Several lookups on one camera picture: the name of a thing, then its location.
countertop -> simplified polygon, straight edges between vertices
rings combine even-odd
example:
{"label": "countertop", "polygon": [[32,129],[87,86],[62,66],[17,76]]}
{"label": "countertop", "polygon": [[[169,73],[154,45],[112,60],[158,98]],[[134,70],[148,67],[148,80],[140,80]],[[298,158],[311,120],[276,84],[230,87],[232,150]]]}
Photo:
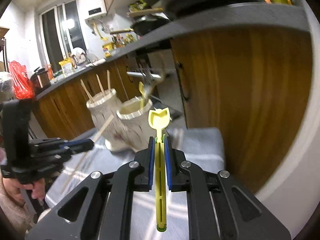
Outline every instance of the countertop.
{"label": "countertop", "polygon": [[41,99],[59,86],[99,65],[105,65],[108,62],[112,62],[128,53],[153,43],[206,29],[250,25],[284,27],[309,32],[308,20],[304,8],[301,6],[253,2],[213,8],[170,22],[144,35],[138,41],[113,51],[111,57],[100,59],[93,64],[88,64],[84,70],[52,84],[49,88],[37,95],[36,100]]}

person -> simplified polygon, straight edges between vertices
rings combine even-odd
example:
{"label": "person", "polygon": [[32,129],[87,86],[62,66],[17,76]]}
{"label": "person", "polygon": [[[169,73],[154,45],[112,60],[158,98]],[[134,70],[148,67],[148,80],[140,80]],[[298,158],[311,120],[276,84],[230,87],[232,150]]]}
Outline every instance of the person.
{"label": "person", "polygon": [[[0,148],[0,162],[5,158],[5,151]],[[32,198],[43,200],[45,197],[45,181],[40,179],[33,184],[22,185],[17,179],[6,179],[0,172],[0,207],[13,227],[24,238],[33,222],[33,215],[28,212],[20,190],[32,190]]]}

window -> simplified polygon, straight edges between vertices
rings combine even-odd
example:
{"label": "window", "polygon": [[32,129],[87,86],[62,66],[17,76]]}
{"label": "window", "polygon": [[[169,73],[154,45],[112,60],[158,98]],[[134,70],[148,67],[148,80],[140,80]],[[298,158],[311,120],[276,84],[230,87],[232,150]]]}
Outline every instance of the window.
{"label": "window", "polygon": [[76,0],[42,13],[40,25],[44,54],[53,72],[61,69],[59,62],[68,57],[73,48],[86,51]]}

silver bolt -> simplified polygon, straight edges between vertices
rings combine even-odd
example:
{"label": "silver bolt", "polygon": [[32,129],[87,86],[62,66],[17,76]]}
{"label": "silver bolt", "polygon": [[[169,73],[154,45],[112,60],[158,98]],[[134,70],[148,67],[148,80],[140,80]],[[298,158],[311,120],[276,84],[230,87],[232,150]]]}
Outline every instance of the silver bolt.
{"label": "silver bolt", "polygon": [[101,176],[101,173],[99,171],[94,171],[91,173],[90,177],[93,179],[97,179]]}
{"label": "silver bolt", "polygon": [[181,163],[181,166],[184,167],[184,168],[189,168],[191,166],[191,162],[189,161],[183,161]]}
{"label": "silver bolt", "polygon": [[228,171],[220,171],[219,174],[223,178],[227,178],[230,176],[230,173]]}
{"label": "silver bolt", "polygon": [[138,162],[133,161],[133,162],[130,162],[130,163],[129,163],[129,167],[130,167],[130,168],[136,168],[136,167],[138,167],[138,166],[139,166],[139,163],[138,163]]}

white water heater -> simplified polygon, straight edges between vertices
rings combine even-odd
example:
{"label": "white water heater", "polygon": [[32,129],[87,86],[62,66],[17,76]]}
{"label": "white water heater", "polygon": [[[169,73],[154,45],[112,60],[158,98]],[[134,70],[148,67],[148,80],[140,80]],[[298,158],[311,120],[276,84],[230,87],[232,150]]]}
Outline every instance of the white water heater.
{"label": "white water heater", "polygon": [[80,6],[84,20],[101,18],[107,15],[104,0],[80,0]]}

